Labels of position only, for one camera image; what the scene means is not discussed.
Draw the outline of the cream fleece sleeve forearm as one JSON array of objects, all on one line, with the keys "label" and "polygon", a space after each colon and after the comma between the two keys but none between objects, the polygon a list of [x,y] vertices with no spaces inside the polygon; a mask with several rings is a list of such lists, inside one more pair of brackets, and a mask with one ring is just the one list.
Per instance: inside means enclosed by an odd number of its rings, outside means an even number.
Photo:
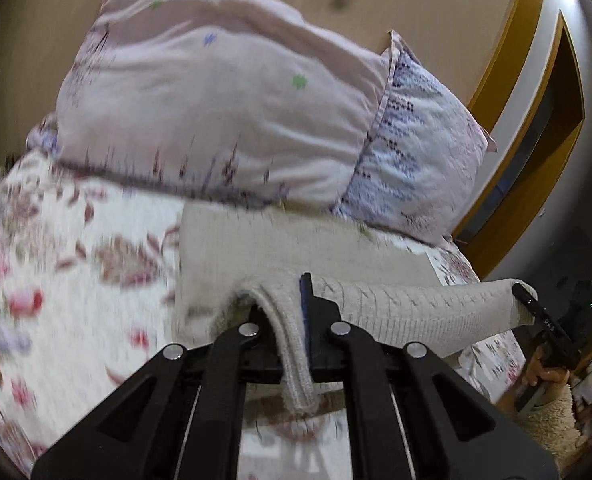
[{"label": "cream fleece sleeve forearm", "polygon": [[570,462],[578,451],[581,433],[576,428],[569,385],[562,388],[555,400],[535,406],[517,424],[560,464]]}]

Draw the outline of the person's right hand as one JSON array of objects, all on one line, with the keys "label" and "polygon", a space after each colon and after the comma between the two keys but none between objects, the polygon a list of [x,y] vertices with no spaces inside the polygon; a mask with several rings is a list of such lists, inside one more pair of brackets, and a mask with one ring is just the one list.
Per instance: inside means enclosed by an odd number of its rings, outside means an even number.
[{"label": "person's right hand", "polygon": [[544,365],[544,358],[548,350],[549,347],[546,344],[540,344],[535,350],[525,367],[522,378],[523,385],[535,386],[539,380],[548,387],[561,387],[566,384],[569,378],[569,370],[564,367]]}]

